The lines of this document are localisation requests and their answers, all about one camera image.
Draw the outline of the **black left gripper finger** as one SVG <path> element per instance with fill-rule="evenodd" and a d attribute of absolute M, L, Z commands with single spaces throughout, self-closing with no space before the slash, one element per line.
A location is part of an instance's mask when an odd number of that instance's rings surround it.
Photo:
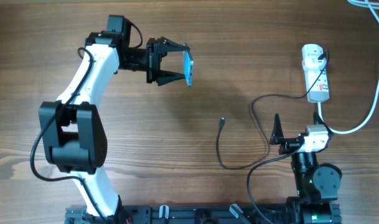
<path fill-rule="evenodd" d="M 162 86 L 181 79 L 185 79 L 185 75 L 182 73 L 160 70 L 157 74 L 156 82 L 159 86 Z"/>
<path fill-rule="evenodd" d="M 189 51 L 189 46 L 177 44 L 165 37 L 161 37 L 160 41 L 161 41 L 161 45 L 159 46 L 160 53 Z"/>

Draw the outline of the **smartphone with blue screen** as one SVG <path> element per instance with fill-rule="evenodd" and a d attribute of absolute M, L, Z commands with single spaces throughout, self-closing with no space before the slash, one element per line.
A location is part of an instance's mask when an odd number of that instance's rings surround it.
<path fill-rule="evenodd" d="M 187 86 L 192 87 L 194 60 L 190 50 L 185 50 L 183 52 L 182 68 L 185 75 L 185 80 L 187 82 Z"/>

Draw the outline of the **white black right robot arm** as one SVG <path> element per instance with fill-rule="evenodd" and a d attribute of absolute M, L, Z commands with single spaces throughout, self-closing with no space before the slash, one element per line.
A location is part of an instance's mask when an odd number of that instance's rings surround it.
<path fill-rule="evenodd" d="M 314 124 L 308 125 L 295 138 L 284 137 L 278 114 L 269 140 L 279 146 L 279 154 L 291 157 L 291 169 L 297 188 L 297 197 L 286 200 L 288 223 L 342 223 L 338 190 L 342 171 L 330 163 L 320 164 L 317 153 L 328 148 L 333 132 L 322 118 L 314 113 Z"/>

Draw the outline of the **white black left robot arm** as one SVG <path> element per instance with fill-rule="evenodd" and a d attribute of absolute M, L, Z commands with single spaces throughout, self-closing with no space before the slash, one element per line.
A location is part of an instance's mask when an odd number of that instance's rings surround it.
<path fill-rule="evenodd" d="M 40 133 L 48 163 L 63 180 L 72 180 L 86 202 L 77 221 L 130 223 L 131 216 L 114 191 L 104 167 L 108 142 L 98 107 L 111 77 L 118 70 L 142 71 L 148 83 L 165 85 L 185 80 L 192 85 L 194 60 L 188 44 L 165 37 L 131 46 L 134 24 L 110 15 L 106 29 L 93 32 L 78 49 L 82 62 L 69 86 L 55 101 L 39 108 Z"/>

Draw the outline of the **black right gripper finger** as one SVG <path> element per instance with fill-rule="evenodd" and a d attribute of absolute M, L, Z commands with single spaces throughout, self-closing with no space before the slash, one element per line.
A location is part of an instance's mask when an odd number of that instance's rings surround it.
<path fill-rule="evenodd" d="M 313 120 L 314 120 L 314 124 L 323 125 L 326 128 L 329 136 L 333 136 L 334 135 L 334 133 L 332 132 L 332 130 L 329 128 L 328 125 L 325 124 L 325 122 L 322 120 L 322 118 L 319 116 L 318 112 L 316 112 L 316 111 L 313 114 Z"/>
<path fill-rule="evenodd" d="M 284 134 L 281 126 L 281 120 L 279 114 L 276 113 L 274 116 L 274 126 L 269 139 L 270 144 L 281 144 L 284 140 Z"/>

